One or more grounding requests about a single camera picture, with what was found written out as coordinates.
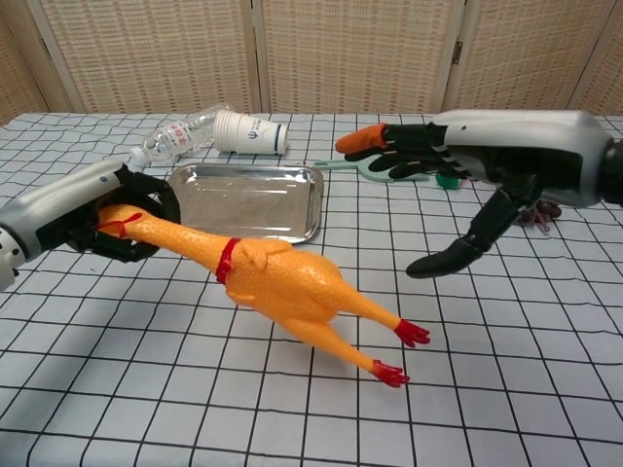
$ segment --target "checkered tablecloth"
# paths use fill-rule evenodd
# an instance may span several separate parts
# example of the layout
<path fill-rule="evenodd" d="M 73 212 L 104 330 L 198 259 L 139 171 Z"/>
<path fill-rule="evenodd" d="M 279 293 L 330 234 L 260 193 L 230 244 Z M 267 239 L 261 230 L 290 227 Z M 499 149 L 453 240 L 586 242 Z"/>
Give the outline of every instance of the checkered tablecloth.
<path fill-rule="evenodd" d="M 0 203 L 128 150 L 173 115 L 25 114 L 0 129 Z M 311 164 L 335 140 L 417 115 L 264 115 L 284 157 L 205 149 L 187 162 Z M 623 118 L 601 118 L 623 136 Z M 147 168 L 166 177 L 175 166 Z M 207 270 L 166 251 L 123 264 L 63 246 L 0 294 L 0 465 L 620 467 L 623 210 L 564 208 L 549 233 L 513 227 L 469 269 L 406 266 L 465 233 L 492 193 L 325 172 L 316 236 L 362 293 L 429 329 L 404 347 L 341 314 L 389 365 L 390 388 L 237 308 Z"/>

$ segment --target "white paper cup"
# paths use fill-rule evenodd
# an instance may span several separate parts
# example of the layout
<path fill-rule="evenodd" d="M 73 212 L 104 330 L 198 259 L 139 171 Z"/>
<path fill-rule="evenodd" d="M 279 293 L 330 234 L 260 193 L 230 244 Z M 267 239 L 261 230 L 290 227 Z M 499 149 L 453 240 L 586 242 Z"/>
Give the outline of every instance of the white paper cup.
<path fill-rule="evenodd" d="M 221 110 L 214 121 L 214 147 L 239 154 L 285 154 L 288 125 Z"/>

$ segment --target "metal tray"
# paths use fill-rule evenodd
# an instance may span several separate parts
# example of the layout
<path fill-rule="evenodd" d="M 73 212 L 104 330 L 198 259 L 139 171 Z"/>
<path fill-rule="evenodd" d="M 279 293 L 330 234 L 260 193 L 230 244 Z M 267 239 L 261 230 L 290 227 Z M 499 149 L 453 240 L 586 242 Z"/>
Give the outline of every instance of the metal tray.
<path fill-rule="evenodd" d="M 299 243 L 320 221 L 323 178 L 314 168 L 190 163 L 175 169 L 168 183 L 182 224 L 211 234 Z"/>

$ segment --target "gray robot arm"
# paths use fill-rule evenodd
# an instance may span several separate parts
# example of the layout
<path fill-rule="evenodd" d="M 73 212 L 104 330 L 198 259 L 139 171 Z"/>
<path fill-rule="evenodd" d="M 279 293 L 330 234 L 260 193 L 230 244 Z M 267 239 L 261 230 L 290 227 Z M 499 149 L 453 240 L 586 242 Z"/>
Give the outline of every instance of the gray robot arm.
<path fill-rule="evenodd" d="M 119 240 L 94 228 L 99 209 L 112 202 L 133 203 L 180 221 L 179 204 L 167 182 L 132 173 L 122 162 L 95 163 L 0 208 L 0 290 L 15 282 L 24 263 L 63 243 L 124 262 L 153 255 L 158 250 L 153 245 Z"/>
<path fill-rule="evenodd" d="M 583 111 L 453 110 L 427 125 L 368 126 L 340 139 L 348 161 L 395 179 L 441 173 L 496 186 L 466 235 L 407 267 L 434 277 L 468 267 L 540 199 L 572 207 L 623 202 L 623 145 Z"/>

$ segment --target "rubber chicken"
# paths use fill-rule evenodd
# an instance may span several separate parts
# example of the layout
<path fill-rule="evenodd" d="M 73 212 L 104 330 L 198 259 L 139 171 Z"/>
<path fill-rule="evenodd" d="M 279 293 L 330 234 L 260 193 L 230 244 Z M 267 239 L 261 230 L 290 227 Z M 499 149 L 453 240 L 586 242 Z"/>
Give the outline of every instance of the rubber chicken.
<path fill-rule="evenodd" d="M 429 343 L 428 331 L 360 295 L 337 266 L 279 239 L 233 238 L 171 223 L 131 205 L 102 208 L 101 232 L 160 246 L 208 268 L 227 296 L 272 319 L 285 331 L 369 372 L 392 387 L 409 381 L 391 367 L 358 351 L 329 325 L 342 310 L 374 320 L 405 344 Z"/>

